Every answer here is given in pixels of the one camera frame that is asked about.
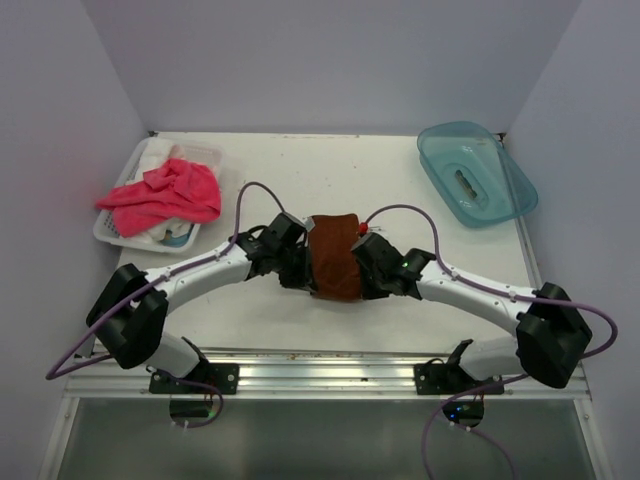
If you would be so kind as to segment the brown towel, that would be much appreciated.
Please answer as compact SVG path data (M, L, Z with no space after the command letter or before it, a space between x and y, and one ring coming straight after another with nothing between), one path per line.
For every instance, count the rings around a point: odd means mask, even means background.
M314 295L331 301L361 299L360 268L351 253L359 239L359 219L354 213L314 215L309 232L309 251Z

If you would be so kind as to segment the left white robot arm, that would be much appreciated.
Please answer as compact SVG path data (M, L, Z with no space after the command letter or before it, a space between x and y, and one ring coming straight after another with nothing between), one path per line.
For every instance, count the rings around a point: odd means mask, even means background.
M86 324L122 369L150 367L185 392L197 392L213 383L211 364L193 342L164 331L167 317L211 291L285 271L306 233L300 220L280 213L265 227L234 233L167 267L142 271L126 264L109 279Z

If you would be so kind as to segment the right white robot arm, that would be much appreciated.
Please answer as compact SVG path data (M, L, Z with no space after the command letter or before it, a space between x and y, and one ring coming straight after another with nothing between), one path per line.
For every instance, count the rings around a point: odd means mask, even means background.
M454 391L468 392L496 375L521 374L562 389L593 337L577 306L555 284L535 290L468 275L424 250L401 254L377 233L361 237L351 253L376 288L455 307L507 333L458 345L445 369Z

